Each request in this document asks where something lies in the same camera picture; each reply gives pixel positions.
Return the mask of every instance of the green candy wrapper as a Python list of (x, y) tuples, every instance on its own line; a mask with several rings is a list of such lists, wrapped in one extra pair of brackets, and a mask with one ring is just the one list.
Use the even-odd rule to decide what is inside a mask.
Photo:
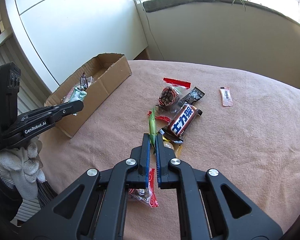
[(152, 109), (152, 113), (150, 115), (150, 118), (149, 118), (149, 134), (150, 134), (150, 141), (151, 141), (151, 144), (152, 144), (152, 147), (154, 147), (155, 145), (155, 136), (157, 134), (157, 127), (155, 125), (155, 116), (154, 116), (154, 112), (155, 112), (155, 109)]

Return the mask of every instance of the candy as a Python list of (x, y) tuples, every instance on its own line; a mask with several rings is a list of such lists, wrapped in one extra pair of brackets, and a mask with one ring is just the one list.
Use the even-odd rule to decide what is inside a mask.
[(222, 97), (222, 105), (233, 106), (232, 98), (230, 95), (230, 89), (225, 87), (220, 87), (220, 93)]
[(171, 106), (179, 95), (178, 91), (173, 87), (165, 87), (159, 96), (160, 106)]
[(158, 207), (154, 194), (154, 168), (149, 168), (149, 185), (146, 189), (129, 189), (129, 199), (137, 199), (149, 207)]
[(80, 90), (86, 91), (88, 88), (88, 80), (86, 78), (86, 74), (83, 72), (82, 76), (80, 77)]
[(170, 142), (163, 142), (163, 146), (164, 147), (167, 147), (167, 148), (170, 148), (170, 149), (172, 149), (172, 150), (174, 150), (174, 147), (173, 147), (173, 145), (172, 145), (172, 143), (170, 143)]
[(159, 132), (174, 143), (181, 144), (183, 143), (183, 133), (197, 114), (201, 115), (202, 111), (193, 105), (185, 103), (172, 121), (165, 127), (161, 128)]
[(201, 98), (203, 98), (204, 95), (205, 93), (203, 93), (199, 88), (194, 87), (194, 89), (192, 89), (185, 97), (180, 99), (178, 104), (180, 106), (183, 106), (184, 103), (193, 105), (195, 102), (198, 102)]
[(81, 91), (79, 88), (75, 87), (69, 99), (69, 102), (73, 102), (77, 100), (83, 101), (86, 95), (87, 95), (86, 91)]
[(155, 117), (154, 117), (154, 109), (152, 110), (152, 113), (150, 114), (150, 118), (149, 118), (149, 134), (150, 134), (151, 144), (154, 148), (155, 136), (157, 134), (157, 127), (155, 125)]

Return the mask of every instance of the white candy wrapper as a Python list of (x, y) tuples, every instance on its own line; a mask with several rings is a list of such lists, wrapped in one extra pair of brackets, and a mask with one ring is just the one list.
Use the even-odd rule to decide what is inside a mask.
[(220, 93), (222, 98), (222, 105), (233, 106), (232, 98), (230, 95), (230, 89), (225, 87), (220, 87)]

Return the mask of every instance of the black candy wrapper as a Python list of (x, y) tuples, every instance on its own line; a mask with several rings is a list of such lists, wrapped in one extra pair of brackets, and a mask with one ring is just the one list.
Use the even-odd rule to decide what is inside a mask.
[(194, 87), (186, 96), (180, 99), (178, 102), (179, 106), (183, 106), (184, 103), (193, 105), (195, 102), (198, 102), (205, 95), (199, 88)]

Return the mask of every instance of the camera lens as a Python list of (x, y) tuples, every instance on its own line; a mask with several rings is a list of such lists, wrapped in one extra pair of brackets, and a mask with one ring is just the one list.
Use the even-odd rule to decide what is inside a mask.
[(14, 87), (15, 88), (18, 87), (18, 78), (17, 78), (17, 75), (14, 76)]
[(13, 74), (11, 74), (11, 76), (10, 76), (10, 86), (11, 86), (11, 87), (13, 86), (13, 80), (14, 80)]

